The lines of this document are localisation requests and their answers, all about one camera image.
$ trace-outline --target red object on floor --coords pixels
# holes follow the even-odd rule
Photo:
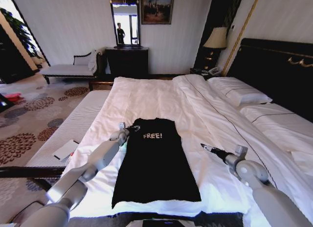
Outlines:
[[[18,92],[18,93],[7,94],[4,97],[7,98],[11,102],[16,102],[22,99],[20,95],[21,93]]]

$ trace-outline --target white duvet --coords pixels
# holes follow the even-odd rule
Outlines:
[[[198,75],[179,76],[172,81],[116,78],[103,108],[65,172],[85,164],[88,155],[118,130],[119,122],[132,125],[137,118],[156,117],[175,121],[202,201],[119,202],[112,209],[114,185],[125,156],[125,149],[121,148],[109,166],[86,183],[87,194],[71,212],[71,217],[98,217],[119,212],[179,216],[195,216],[200,211],[241,212],[245,226],[269,226],[253,200],[250,188],[231,175],[218,157],[203,150],[200,143],[204,143],[229,152],[234,152],[237,144],[247,146],[246,158],[265,165],[270,181],[289,195],[313,222],[313,190],[298,167],[243,115],[221,100]]]

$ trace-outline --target picture frame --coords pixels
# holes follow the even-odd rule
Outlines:
[[[171,24],[174,0],[141,0],[141,24]]]

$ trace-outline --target white pillow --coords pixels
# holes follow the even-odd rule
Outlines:
[[[91,51],[90,60],[88,62],[88,68],[92,73],[97,70],[97,50]]]
[[[264,93],[234,77],[214,77],[208,79],[208,82],[217,93],[221,92],[227,102],[234,107],[272,101]]]
[[[247,106],[240,112],[281,150],[291,153],[304,173],[313,176],[313,123],[276,104]]]
[[[87,66],[88,62],[90,61],[90,54],[85,57],[75,57],[75,66]]]

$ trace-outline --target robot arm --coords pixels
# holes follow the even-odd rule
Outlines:
[[[259,163],[245,160],[248,148],[237,145],[236,155],[215,147],[201,146],[223,159],[229,171],[252,189],[252,195],[272,227],[312,227],[292,200],[268,180],[266,169]]]
[[[69,170],[47,192],[53,202],[31,215],[21,227],[65,227],[68,224],[69,212],[84,198],[87,187],[84,182],[93,179],[98,171],[105,168],[114,158],[133,131],[138,126],[122,128],[113,133],[110,140],[100,144],[89,156],[85,165]]]

